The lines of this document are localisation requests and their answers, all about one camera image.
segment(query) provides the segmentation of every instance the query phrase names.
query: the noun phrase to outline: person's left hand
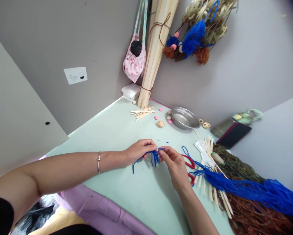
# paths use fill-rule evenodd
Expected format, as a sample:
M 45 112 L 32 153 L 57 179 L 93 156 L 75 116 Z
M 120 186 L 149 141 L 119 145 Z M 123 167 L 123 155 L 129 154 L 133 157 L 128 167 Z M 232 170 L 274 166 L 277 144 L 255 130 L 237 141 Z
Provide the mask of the person's left hand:
M 143 156 L 143 160 L 149 155 L 149 151 L 156 150 L 157 146 L 151 139 L 138 140 L 126 150 L 122 151 L 125 158 L 125 166 L 133 164 L 136 160 Z

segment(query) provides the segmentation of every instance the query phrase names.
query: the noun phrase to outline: light switch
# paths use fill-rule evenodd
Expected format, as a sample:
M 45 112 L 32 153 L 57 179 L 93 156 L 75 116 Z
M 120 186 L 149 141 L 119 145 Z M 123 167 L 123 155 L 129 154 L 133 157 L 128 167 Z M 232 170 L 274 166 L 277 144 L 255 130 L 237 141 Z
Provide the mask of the light switch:
M 69 85 L 88 80 L 85 67 L 64 69 L 64 72 Z

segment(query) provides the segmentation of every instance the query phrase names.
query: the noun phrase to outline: bangle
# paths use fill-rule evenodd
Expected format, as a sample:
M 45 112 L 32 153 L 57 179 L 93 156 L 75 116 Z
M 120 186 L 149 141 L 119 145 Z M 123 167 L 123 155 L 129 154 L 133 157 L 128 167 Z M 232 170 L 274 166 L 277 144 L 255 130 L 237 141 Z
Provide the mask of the bangle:
M 99 151 L 99 152 L 98 152 L 98 157 L 97 157 L 97 173 L 98 173 L 98 174 L 100 173 L 101 152 L 102 152 L 102 151 Z

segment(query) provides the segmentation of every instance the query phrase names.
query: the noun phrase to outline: person's right hand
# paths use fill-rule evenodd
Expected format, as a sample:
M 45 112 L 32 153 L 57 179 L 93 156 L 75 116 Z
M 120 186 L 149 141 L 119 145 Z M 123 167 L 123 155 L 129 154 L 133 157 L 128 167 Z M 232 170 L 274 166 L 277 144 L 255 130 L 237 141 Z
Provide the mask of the person's right hand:
M 191 189 L 191 183 L 183 156 L 172 147 L 162 146 L 160 148 L 165 149 L 159 150 L 159 160 L 161 162 L 164 160 L 167 164 L 171 182 L 175 190 L 180 193 L 184 190 Z

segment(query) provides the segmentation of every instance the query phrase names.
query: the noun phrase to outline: purple fabric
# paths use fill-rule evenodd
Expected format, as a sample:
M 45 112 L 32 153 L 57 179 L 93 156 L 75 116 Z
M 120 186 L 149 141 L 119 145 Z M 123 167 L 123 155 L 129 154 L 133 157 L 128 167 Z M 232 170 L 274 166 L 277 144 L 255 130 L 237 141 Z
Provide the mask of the purple fabric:
M 104 235 L 155 235 L 124 209 L 83 184 L 56 194 L 55 199 Z

